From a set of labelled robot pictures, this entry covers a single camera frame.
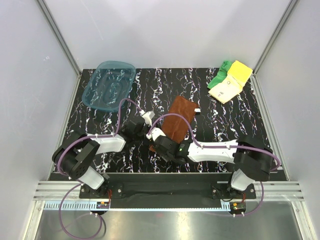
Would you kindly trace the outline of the brown towel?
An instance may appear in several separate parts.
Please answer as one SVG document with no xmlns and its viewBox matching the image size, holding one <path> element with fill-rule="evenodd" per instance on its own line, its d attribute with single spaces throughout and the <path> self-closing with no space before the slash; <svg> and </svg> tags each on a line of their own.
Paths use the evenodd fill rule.
<svg viewBox="0 0 320 240">
<path fill-rule="evenodd" d="M 191 124 L 196 115 L 195 109 L 199 105 L 193 101 L 187 100 L 183 96 L 176 96 L 170 106 L 169 114 L 178 114 Z M 187 123 L 179 116 L 169 115 L 164 117 L 161 125 L 163 133 L 177 144 L 181 144 L 189 130 Z"/>
</svg>

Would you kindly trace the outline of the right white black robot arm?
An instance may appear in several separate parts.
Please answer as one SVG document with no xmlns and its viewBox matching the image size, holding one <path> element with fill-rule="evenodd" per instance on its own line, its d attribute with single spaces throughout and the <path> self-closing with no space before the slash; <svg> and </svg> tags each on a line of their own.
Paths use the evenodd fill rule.
<svg viewBox="0 0 320 240">
<path fill-rule="evenodd" d="M 165 135 L 153 137 L 155 152 L 165 161 L 179 165 L 200 162 L 225 162 L 235 165 L 235 171 L 227 185 L 228 195 L 239 198 L 254 182 L 270 180 L 273 157 L 266 148 L 255 148 L 240 140 L 227 142 L 199 142 L 184 140 L 174 142 Z"/>
</svg>

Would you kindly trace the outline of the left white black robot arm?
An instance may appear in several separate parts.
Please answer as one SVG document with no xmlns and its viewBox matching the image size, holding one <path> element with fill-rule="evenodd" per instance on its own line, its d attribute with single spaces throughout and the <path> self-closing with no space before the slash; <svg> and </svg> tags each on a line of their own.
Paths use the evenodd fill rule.
<svg viewBox="0 0 320 240">
<path fill-rule="evenodd" d="M 63 174 L 89 186 L 95 197 L 103 198 L 108 193 L 108 186 L 106 178 L 91 167 L 95 156 L 118 153 L 129 143 L 142 141 L 151 125 L 149 117 L 136 116 L 114 135 L 96 137 L 76 131 L 53 153 L 52 161 Z"/>
</svg>

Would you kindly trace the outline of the teal transparent plastic bin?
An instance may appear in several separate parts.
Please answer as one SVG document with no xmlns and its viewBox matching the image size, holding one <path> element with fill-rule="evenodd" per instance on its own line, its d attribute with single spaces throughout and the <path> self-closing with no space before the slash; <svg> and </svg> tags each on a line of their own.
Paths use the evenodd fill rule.
<svg viewBox="0 0 320 240">
<path fill-rule="evenodd" d="M 136 68 L 129 63 L 102 62 L 90 77 L 81 100 L 89 108 L 116 112 L 121 100 L 129 96 L 135 77 Z"/>
</svg>

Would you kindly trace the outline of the cream towel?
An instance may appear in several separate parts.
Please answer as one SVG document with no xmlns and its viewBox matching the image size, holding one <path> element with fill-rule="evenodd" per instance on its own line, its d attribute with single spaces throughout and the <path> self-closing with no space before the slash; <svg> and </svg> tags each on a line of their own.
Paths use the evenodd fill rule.
<svg viewBox="0 0 320 240">
<path fill-rule="evenodd" d="M 208 91 L 208 94 L 218 100 L 220 103 L 225 104 L 232 98 L 240 94 L 243 87 L 231 75 L 227 77 L 216 86 Z"/>
</svg>

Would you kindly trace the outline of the green towel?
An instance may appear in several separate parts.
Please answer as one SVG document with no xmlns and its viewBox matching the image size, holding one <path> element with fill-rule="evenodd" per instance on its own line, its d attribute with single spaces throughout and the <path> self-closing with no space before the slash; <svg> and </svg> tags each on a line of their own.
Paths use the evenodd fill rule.
<svg viewBox="0 0 320 240">
<path fill-rule="evenodd" d="M 233 62 L 229 60 L 224 60 L 221 64 L 220 68 L 218 69 L 217 75 L 210 81 L 207 85 L 207 88 L 211 90 L 213 87 L 222 83 L 224 79 L 227 77 L 228 71 L 231 68 Z"/>
</svg>

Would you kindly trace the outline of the yellow towel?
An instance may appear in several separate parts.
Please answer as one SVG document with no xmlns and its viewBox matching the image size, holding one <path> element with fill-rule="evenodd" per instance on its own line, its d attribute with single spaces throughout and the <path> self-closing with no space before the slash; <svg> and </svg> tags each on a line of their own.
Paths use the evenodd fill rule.
<svg viewBox="0 0 320 240">
<path fill-rule="evenodd" d="M 244 87 L 252 73 L 253 70 L 250 67 L 236 60 L 232 63 L 227 75 L 231 76 L 238 82 L 238 84 Z"/>
</svg>

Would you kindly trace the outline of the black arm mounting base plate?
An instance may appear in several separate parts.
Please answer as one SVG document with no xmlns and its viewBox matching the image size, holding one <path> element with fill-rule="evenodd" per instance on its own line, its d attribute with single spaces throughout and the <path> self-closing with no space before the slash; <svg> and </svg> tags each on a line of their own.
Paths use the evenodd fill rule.
<svg viewBox="0 0 320 240">
<path fill-rule="evenodd" d="M 256 191 L 253 184 L 244 192 L 231 189 L 231 173 L 110 173 L 98 193 L 89 186 L 80 188 L 81 199 L 102 199 L 111 191 L 113 199 L 144 194 L 147 196 L 186 196 L 207 197 L 224 200 L 253 200 Z"/>
</svg>

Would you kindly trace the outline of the right aluminium frame post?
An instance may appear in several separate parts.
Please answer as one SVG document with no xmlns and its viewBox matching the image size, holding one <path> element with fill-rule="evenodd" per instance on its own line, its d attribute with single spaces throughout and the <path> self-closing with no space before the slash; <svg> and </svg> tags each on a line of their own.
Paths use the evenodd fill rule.
<svg viewBox="0 0 320 240">
<path fill-rule="evenodd" d="M 253 74 L 256 76 L 259 70 L 261 69 L 264 61 L 266 60 L 269 52 L 271 51 L 274 43 L 276 42 L 277 38 L 279 37 L 280 33 L 282 32 L 283 28 L 285 27 L 287 21 L 289 20 L 291 14 L 294 12 L 295 8 L 297 7 L 299 0 L 290 0 L 288 5 L 286 6 L 283 14 L 281 15 L 275 29 L 273 30 L 266 46 L 264 47 L 254 69 Z"/>
</svg>

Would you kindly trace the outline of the aluminium frame post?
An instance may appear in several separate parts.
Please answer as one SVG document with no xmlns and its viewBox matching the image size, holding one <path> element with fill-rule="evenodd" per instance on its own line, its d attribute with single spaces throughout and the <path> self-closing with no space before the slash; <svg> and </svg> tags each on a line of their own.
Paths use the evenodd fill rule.
<svg viewBox="0 0 320 240">
<path fill-rule="evenodd" d="M 47 3 L 45 0 L 35 0 L 36 4 L 38 5 L 40 11 L 42 12 L 45 20 L 47 21 L 54 37 L 56 38 L 61 50 L 63 51 L 65 57 L 67 58 L 69 64 L 71 65 L 75 74 L 79 77 L 82 73 L 82 70 L 78 66 L 67 42 L 65 41 L 58 24 L 56 23 L 53 14 L 51 13 Z"/>
<path fill-rule="evenodd" d="M 295 8 L 297 7 L 299 0 L 290 0 L 288 5 L 286 6 L 283 14 L 281 15 L 275 29 L 273 30 L 266 46 L 264 47 L 254 69 L 253 74 L 256 76 L 259 70 L 261 69 L 264 61 L 266 60 L 269 52 L 271 51 L 274 43 L 276 42 L 277 38 L 279 37 L 280 33 L 282 32 L 283 28 L 285 27 L 287 21 L 289 20 L 291 14 L 294 12 Z"/>
</svg>

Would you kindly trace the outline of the aluminium frame rail front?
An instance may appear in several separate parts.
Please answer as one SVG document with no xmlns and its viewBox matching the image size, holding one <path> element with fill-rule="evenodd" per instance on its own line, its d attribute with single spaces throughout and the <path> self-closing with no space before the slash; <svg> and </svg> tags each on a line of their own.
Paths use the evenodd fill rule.
<svg viewBox="0 0 320 240">
<path fill-rule="evenodd" d="M 49 210 L 81 211 L 151 211 L 151 212 L 229 212 L 241 204 L 263 202 L 302 202 L 304 197 L 297 183 L 255 183 L 245 197 L 225 201 L 214 191 L 182 193 L 129 194 L 128 188 L 115 183 L 104 197 L 95 197 L 83 186 L 67 181 L 41 181 L 33 197 L 43 201 Z"/>
</svg>

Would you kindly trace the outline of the left aluminium frame post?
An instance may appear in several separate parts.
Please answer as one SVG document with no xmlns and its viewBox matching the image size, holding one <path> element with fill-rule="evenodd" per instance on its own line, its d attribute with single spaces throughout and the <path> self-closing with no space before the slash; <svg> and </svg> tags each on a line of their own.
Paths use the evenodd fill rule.
<svg viewBox="0 0 320 240">
<path fill-rule="evenodd" d="M 65 57 L 67 58 L 69 64 L 71 65 L 75 74 L 79 77 L 82 73 L 82 70 L 78 66 L 67 42 L 65 41 L 58 24 L 56 23 L 53 14 L 51 13 L 47 3 L 45 0 L 35 0 L 36 4 L 38 5 L 40 11 L 42 12 L 45 20 L 47 21 L 54 37 L 56 38 L 61 50 L 63 51 Z"/>
</svg>

